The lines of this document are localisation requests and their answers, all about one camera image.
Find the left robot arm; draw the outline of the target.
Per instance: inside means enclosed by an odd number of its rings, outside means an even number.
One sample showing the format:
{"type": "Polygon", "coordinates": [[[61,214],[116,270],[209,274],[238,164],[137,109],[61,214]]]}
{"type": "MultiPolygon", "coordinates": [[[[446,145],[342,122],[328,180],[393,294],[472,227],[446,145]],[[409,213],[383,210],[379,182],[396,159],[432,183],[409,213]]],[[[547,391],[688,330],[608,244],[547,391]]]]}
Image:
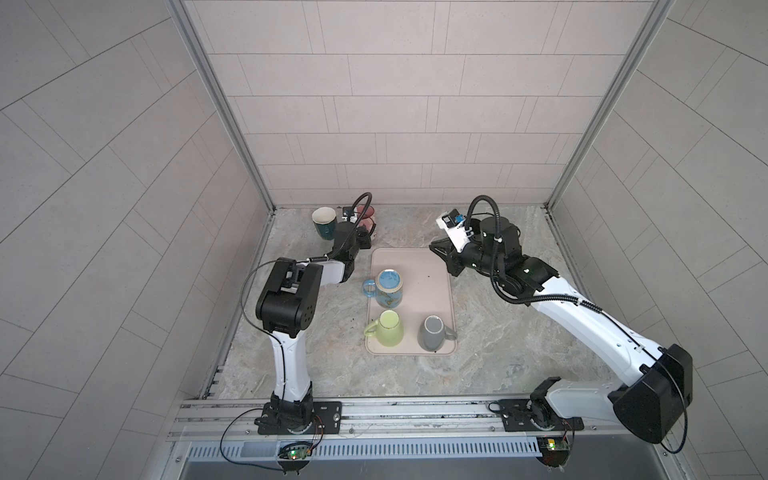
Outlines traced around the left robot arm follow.
{"type": "Polygon", "coordinates": [[[303,432],[314,421],[312,382],[306,357],[306,331],[324,285],[346,282],[360,250],[357,223],[335,227],[330,253],[298,261],[276,260],[255,308],[270,336],[276,364],[276,386],[265,405],[263,434],[303,432]]]}

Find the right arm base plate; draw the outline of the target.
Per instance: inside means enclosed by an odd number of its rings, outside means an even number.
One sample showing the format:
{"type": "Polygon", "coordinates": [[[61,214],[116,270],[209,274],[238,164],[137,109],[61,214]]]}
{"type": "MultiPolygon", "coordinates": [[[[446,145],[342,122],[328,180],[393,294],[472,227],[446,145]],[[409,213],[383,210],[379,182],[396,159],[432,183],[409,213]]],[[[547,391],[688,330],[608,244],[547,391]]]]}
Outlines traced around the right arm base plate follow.
{"type": "Polygon", "coordinates": [[[489,409],[500,416],[506,432],[582,431],[581,417],[562,418],[543,400],[502,399],[489,409]]]}

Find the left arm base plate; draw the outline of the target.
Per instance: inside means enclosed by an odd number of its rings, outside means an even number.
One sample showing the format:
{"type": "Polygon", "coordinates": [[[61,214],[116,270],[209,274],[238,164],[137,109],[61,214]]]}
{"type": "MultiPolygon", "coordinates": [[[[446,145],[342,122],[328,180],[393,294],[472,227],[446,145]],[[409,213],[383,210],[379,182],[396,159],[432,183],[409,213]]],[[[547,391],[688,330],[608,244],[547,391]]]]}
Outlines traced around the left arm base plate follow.
{"type": "Polygon", "coordinates": [[[254,424],[259,435],[309,435],[320,430],[337,434],[341,413],[340,402],[270,401],[254,424]]]}

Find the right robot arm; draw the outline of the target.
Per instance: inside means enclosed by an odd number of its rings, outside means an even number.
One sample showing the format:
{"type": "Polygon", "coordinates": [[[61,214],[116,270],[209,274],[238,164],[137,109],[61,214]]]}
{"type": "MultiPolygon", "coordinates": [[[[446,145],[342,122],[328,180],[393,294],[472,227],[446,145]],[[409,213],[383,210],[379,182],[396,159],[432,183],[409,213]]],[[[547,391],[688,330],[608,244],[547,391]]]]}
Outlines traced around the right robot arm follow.
{"type": "Polygon", "coordinates": [[[604,383],[543,381],[529,408],[540,429],[557,418],[616,422],[639,439],[661,443],[677,422],[688,421],[693,359],[680,345],[663,347],[609,315],[556,269],[523,254],[520,231],[504,217],[466,218],[457,210],[437,218],[446,238],[429,248],[452,276],[472,269],[488,277],[505,302],[531,306],[592,350],[613,371],[604,383]]]}

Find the light green mug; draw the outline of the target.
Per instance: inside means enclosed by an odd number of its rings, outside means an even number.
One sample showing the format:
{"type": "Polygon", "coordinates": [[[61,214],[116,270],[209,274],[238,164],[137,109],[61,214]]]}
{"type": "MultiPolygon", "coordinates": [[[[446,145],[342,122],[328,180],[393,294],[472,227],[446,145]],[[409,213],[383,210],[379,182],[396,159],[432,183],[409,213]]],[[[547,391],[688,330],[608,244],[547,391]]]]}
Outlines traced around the light green mug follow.
{"type": "Polygon", "coordinates": [[[394,310],[385,310],[378,319],[372,321],[364,330],[364,336],[375,337],[384,347],[395,347],[404,338],[404,325],[394,310]]]}

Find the blue patterned mug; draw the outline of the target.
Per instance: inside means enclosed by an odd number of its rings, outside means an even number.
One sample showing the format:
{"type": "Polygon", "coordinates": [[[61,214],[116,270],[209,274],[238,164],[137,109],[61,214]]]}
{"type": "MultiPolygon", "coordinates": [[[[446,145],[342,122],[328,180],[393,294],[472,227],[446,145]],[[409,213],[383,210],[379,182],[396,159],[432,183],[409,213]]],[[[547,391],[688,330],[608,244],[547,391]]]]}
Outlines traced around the blue patterned mug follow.
{"type": "Polygon", "coordinates": [[[368,279],[362,285],[363,294],[375,300],[384,309],[397,308],[403,298],[403,281],[394,269],[382,270],[374,279],[368,279]]]}

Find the dark green mug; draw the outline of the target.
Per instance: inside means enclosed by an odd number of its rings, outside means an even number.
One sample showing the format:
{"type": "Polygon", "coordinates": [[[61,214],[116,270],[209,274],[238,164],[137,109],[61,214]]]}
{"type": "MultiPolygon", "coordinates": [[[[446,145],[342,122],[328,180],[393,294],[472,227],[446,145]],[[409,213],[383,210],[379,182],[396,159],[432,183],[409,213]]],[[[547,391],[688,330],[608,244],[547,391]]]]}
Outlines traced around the dark green mug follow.
{"type": "Polygon", "coordinates": [[[320,207],[312,213],[312,221],[317,234],[326,241],[335,237],[337,226],[336,210],[331,207],[320,207]]]}

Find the pink patterned mug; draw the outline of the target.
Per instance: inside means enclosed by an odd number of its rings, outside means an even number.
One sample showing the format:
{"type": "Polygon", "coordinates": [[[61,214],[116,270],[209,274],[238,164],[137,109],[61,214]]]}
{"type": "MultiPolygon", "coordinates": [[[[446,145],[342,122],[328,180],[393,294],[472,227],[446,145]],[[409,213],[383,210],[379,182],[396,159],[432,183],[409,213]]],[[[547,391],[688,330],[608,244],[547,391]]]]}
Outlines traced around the pink patterned mug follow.
{"type": "Polygon", "coordinates": [[[356,213],[360,218],[359,227],[363,228],[368,235],[374,237],[376,228],[375,208],[373,206],[358,205],[356,213]]]}

